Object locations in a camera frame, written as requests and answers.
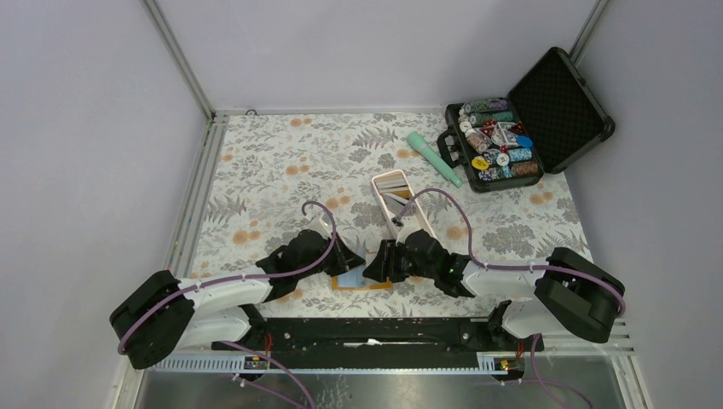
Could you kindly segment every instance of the black foam lining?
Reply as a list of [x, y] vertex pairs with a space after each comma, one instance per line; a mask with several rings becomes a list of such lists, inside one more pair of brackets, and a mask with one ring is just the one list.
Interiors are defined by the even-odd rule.
[[553, 173], [605, 128], [562, 58], [551, 49], [507, 96], [535, 144], [543, 169]]

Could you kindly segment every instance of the yellow poker chip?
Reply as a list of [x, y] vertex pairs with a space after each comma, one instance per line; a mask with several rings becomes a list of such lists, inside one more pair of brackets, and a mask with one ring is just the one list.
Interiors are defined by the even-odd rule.
[[478, 156], [472, 160], [472, 167], [479, 170], [487, 170], [489, 162]]

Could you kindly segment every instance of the white poker chip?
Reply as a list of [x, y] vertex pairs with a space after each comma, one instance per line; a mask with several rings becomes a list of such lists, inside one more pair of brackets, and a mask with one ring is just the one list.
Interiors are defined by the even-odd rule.
[[500, 153], [499, 155], [497, 155], [496, 160], [499, 166], [507, 166], [507, 164], [510, 163], [510, 156], [506, 153]]

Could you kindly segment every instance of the blue poker chip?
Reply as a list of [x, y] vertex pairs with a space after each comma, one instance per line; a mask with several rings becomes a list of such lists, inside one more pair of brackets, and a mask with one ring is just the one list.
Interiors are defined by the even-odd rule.
[[519, 135], [518, 145], [520, 147], [532, 147], [532, 140], [525, 135]]

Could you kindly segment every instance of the case lid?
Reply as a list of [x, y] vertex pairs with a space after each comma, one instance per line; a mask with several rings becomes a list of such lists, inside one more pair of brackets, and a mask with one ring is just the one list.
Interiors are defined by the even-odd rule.
[[615, 130], [563, 49], [548, 50], [507, 100], [545, 172], [562, 172]]

